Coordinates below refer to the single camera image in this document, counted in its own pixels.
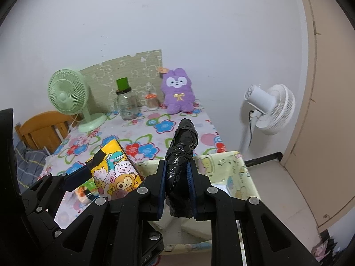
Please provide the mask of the colourful cartoon snack bag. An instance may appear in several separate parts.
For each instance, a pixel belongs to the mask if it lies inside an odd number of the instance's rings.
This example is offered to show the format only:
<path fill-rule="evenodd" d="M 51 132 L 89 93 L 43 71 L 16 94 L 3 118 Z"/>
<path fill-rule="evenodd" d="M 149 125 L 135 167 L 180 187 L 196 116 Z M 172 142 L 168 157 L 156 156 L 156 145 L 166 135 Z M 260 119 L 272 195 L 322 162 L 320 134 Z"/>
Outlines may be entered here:
<path fill-rule="evenodd" d="M 99 150 L 105 157 L 91 170 L 92 178 L 75 189 L 84 205 L 98 196 L 109 201 L 124 198 L 142 183 L 141 175 L 129 160 L 115 136 L 103 141 Z"/>

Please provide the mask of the grey plaid pillow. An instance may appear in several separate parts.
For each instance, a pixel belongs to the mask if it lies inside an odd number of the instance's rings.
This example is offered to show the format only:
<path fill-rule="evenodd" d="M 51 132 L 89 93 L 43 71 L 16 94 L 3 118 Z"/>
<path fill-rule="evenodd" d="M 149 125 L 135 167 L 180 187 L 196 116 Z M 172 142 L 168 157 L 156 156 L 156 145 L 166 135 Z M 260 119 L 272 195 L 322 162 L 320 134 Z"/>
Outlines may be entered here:
<path fill-rule="evenodd" d="M 40 178 L 48 154 L 45 150 L 27 148 L 22 141 L 16 145 L 15 154 L 19 190 L 20 193 L 24 193 Z"/>

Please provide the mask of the floral tablecloth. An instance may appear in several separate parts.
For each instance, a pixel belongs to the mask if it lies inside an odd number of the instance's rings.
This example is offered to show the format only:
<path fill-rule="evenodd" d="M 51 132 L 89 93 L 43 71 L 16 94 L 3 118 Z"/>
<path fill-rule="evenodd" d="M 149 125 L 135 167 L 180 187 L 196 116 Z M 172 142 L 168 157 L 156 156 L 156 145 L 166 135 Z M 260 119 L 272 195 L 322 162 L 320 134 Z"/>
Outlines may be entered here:
<path fill-rule="evenodd" d="M 125 121 L 117 111 L 107 114 L 107 120 L 100 127 L 81 133 L 74 128 L 55 152 L 46 159 L 42 175 L 53 176 L 72 172 L 83 167 L 98 151 L 106 138 L 115 136 L 129 160 L 133 163 L 143 180 L 145 174 L 141 165 L 151 160 L 160 160 L 173 139 L 174 132 L 182 119 L 190 119 L 199 136 L 194 155 L 223 153 L 226 146 L 207 113 L 196 103 L 189 113 L 170 115 L 160 108 L 150 111 L 143 108 L 136 119 Z M 67 192 L 55 215 L 60 228 L 66 228 L 87 205 L 77 198 L 75 191 Z"/>

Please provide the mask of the glass jar green lid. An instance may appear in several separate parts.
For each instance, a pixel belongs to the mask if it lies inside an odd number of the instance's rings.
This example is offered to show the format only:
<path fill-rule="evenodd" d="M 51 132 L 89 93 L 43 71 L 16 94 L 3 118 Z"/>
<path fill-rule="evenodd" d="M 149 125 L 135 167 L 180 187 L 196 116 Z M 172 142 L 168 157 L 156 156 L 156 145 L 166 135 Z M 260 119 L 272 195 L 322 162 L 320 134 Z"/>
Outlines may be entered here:
<path fill-rule="evenodd" d="M 137 99 L 129 86 L 128 78 L 120 78 L 116 80 L 116 84 L 117 96 L 114 100 L 114 109 L 125 121 L 136 119 L 138 117 Z"/>

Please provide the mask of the green desk fan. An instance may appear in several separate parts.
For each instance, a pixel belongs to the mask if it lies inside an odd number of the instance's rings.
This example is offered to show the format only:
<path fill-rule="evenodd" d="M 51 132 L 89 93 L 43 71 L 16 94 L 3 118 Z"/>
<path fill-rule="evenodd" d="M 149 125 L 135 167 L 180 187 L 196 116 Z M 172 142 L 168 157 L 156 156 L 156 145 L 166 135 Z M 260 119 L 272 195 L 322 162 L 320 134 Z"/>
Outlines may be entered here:
<path fill-rule="evenodd" d="M 84 76 L 77 71 L 62 69 L 56 71 L 48 82 L 47 94 L 52 105 L 62 114 L 82 114 L 78 129 L 86 133 L 92 131 L 106 121 L 104 113 L 90 113 L 87 105 L 89 86 Z"/>

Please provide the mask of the beige door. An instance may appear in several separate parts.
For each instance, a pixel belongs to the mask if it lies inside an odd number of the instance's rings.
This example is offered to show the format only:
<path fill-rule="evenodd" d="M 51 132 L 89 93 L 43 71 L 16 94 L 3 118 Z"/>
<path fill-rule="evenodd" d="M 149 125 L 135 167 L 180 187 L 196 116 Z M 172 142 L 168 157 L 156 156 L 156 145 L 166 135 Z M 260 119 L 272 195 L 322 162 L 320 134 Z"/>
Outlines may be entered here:
<path fill-rule="evenodd" d="M 302 0 L 308 70 L 281 161 L 319 232 L 354 207 L 354 28 L 336 0 Z"/>

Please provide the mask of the small jar orange lid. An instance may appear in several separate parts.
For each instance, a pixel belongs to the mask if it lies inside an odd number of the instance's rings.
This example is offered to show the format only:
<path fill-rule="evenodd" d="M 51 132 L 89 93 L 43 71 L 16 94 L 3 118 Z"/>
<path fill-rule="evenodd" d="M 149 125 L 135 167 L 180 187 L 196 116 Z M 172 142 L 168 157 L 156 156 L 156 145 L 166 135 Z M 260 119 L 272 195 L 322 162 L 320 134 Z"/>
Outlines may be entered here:
<path fill-rule="evenodd" d="M 146 100 L 146 106 L 151 110 L 155 111 L 159 108 L 159 100 L 156 94 L 154 93 L 149 93 L 147 96 L 145 96 Z"/>

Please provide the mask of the purple plush bunny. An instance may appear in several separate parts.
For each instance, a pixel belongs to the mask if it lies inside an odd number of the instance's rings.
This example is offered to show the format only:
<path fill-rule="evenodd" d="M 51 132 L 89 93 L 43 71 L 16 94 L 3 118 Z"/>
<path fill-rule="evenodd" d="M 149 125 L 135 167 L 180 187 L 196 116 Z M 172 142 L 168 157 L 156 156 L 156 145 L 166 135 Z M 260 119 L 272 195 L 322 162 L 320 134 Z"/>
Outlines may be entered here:
<path fill-rule="evenodd" d="M 182 68 L 169 70 L 162 75 L 161 90 L 164 94 L 164 106 L 170 115 L 194 110 L 195 95 L 191 79 Z"/>

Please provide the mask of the white standing fan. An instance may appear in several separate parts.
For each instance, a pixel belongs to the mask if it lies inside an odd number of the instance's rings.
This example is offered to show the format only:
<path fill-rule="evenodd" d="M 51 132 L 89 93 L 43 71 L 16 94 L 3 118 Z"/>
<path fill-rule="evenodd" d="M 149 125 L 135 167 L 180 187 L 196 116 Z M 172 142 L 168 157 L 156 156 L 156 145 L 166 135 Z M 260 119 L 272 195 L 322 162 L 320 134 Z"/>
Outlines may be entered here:
<path fill-rule="evenodd" d="M 263 146 L 271 147 L 264 154 L 283 153 L 286 142 L 281 132 L 287 128 L 296 109 L 296 98 L 284 84 L 275 84 L 265 90 L 251 84 L 243 95 L 240 118 L 244 124 L 239 152 L 257 152 Z"/>

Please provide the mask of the green patterned wall board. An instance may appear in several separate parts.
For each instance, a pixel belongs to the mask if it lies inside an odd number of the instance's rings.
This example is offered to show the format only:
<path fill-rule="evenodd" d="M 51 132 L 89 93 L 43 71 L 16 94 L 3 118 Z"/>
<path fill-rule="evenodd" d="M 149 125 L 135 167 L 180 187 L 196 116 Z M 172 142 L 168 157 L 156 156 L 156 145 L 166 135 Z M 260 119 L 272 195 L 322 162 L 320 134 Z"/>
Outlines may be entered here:
<path fill-rule="evenodd" d="M 149 93 L 156 94 L 158 101 L 162 103 L 164 94 L 161 91 L 161 67 L 162 52 L 159 49 L 111 59 L 81 70 L 80 73 L 90 89 L 90 112 L 114 111 L 114 101 L 117 98 L 116 80 L 120 78 L 128 79 L 139 106 L 146 105 L 145 97 Z"/>

